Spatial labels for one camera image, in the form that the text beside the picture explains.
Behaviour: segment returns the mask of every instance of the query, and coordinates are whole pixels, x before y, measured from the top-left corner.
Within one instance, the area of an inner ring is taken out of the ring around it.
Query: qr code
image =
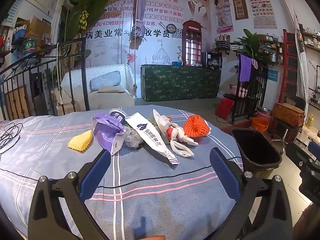
[[[182,39],[182,29],[177,28],[177,31],[171,34],[172,38]]]

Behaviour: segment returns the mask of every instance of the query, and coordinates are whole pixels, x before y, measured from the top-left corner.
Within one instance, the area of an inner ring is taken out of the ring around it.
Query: blue printed logo
[[[141,131],[143,131],[145,128],[147,128],[147,124],[138,124],[137,128],[139,128]]]

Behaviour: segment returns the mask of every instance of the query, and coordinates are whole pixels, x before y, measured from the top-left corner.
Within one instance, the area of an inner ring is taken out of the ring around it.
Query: metal screw
[[[244,176],[245,176],[246,178],[250,179],[250,178],[252,178],[252,173],[251,173],[250,171],[246,171],[246,172],[244,173]]]
[[[73,171],[68,174],[69,179],[73,179],[75,176],[76,176],[76,173]]]
[[[39,178],[39,181],[40,181],[40,182],[44,182],[45,179],[46,179],[45,176],[41,176],[41,177]]]
[[[282,178],[281,178],[279,175],[276,175],[276,176],[275,176],[275,180],[276,180],[277,182],[280,182],[280,181],[282,180]]]

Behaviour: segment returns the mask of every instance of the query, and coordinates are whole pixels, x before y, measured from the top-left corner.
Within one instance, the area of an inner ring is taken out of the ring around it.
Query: red wooden ladder
[[[287,97],[297,94],[298,54],[295,34],[283,29],[283,37],[283,75],[278,103],[284,103]]]

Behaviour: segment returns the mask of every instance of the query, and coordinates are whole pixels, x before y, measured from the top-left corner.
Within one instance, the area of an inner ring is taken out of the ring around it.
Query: beige pillow
[[[98,90],[98,93],[124,93],[122,86],[105,86]]]

